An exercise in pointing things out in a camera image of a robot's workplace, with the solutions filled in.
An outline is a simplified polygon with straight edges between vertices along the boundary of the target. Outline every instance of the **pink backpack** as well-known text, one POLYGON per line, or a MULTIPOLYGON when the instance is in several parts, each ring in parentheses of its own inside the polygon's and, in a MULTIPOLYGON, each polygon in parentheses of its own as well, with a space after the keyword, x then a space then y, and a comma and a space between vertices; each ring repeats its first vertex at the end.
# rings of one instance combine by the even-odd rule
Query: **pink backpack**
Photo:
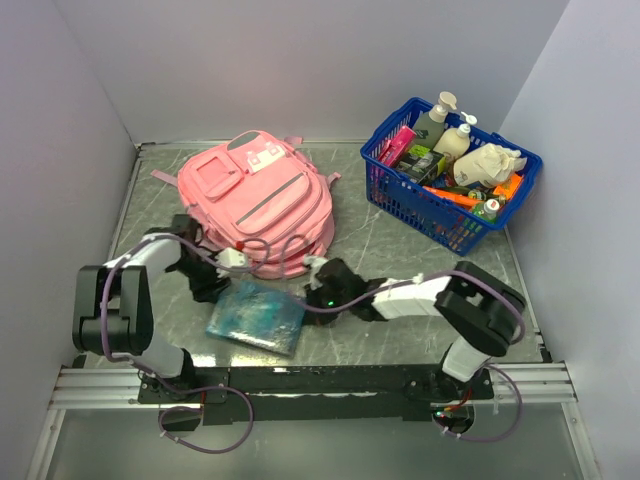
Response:
MULTIPOLYGON (((159 172, 154 175, 167 180, 159 172)), ((305 254, 326 253, 334 235, 329 187, 339 177, 319 174, 289 143, 252 130, 190 158, 178 173, 177 187, 188 213, 215 247, 262 238, 271 245, 271 253, 255 275, 280 278, 282 249, 292 235, 303 235, 308 246, 302 239, 289 242, 287 277, 305 273, 305 254)), ((254 261, 265 254, 254 242, 243 252, 254 261)))

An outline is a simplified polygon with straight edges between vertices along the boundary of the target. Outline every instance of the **bottle cap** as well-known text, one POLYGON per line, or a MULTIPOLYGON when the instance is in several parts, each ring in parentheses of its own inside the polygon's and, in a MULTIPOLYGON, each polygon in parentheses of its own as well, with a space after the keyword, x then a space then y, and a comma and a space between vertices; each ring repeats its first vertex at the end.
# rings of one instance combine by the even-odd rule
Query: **bottle cap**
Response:
POLYGON ((459 137, 466 138, 471 133, 471 126, 475 125, 476 123, 478 123, 478 119, 476 117, 474 117, 473 115, 468 115, 468 114, 466 114, 464 112, 460 112, 460 113, 464 117, 465 123, 460 125, 458 127, 458 129, 456 130, 456 132, 458 133, 459 137))
POLYGON ((438 103, 429 112, 429 117, 434 122, 444 123, 444 119, 447 118, 447 113, 450 110, 456 109, 456 102, 458 99, 451 92, 440 92, 438 97, 438 103))
POLYGON ((484 212, 490 217, 493 218, 498 214, 498 210, 500 210, 500 202, 495 198, 491 200, 487 200, 484 202, 484 212))

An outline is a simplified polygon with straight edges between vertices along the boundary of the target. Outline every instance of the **marble tabletop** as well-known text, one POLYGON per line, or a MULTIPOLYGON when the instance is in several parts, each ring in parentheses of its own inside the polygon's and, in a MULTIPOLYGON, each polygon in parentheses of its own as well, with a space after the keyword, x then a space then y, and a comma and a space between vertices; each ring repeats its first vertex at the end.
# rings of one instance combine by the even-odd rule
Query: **marble tabletop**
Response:
MULTIPOLYGON (((359 146, 302 149, 324 174, 342 174, 332 189, 336 234, 329 257, 341 257, 366 278, 410 278, 450 269, 461 257, 378 209, 365 198, 364 160, 359 146)), ((177 190, 151 177, 154 169, 175 175, 201 149, 167 146, 143 148, 140 168, 122 228, 116 255, 138 243, 151 227, 169 225, 184 213, 177 190)), ((492 232, 465 257, 508 285, 522 291, 505 233, 492 232)), ((300 291, 306 276, 290 280, 300 291)), ((267 282, 282 286, 281 281, 267 282)), ((151 290, 155 328, 170 342, 189 350, 198 366, 371 365, 437 363, 457 333, 442 317, 405 317, 367 323, 345 312, 331 327, 305 326, 295 354, 285 357, 230 340, 205 336, 213 305, 195 303, 187 280, 179 273, 160 276, 151 290)), ((500 362, 540 362, 541 356, 528 310, 527 333, 500 362)), ((90 355, 89 367, 107 367, 90 355)))

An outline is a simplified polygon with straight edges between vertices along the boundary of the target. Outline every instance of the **lotion bottle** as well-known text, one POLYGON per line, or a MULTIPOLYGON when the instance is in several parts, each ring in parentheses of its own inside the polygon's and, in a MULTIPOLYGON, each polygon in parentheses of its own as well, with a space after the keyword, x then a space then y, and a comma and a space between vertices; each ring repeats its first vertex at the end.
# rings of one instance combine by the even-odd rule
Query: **lotion bottle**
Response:
POLYGON ((416 145, 422 145, 429 150, 433 149, 444 132, 444 120, 449 110, 456 109, 458 99, 453 93, 441 92, 438 103, 429 112, 423 112, 413 125, 416 145))
POLYGON ((434 151, 445 156, 448 165, 451 165, 469 150, 471 146, 471 139, 469 138, 471 126, 478 123, 478 119, 473 115, 467 115, 464 112, 460 113, 464 117, 465 123, 458 128, 449 128, 433 147, 434 151))

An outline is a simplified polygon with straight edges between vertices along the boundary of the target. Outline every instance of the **plastic bag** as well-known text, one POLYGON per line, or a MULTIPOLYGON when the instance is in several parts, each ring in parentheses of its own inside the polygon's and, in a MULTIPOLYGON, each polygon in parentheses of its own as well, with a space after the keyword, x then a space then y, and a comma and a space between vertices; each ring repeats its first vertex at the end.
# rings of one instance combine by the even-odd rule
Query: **plastic bag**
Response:
POLYGON ((292 355, 303 316, 304 309, 285 292, 252 282, 234 282, 220 295, 206 333, 292 355))

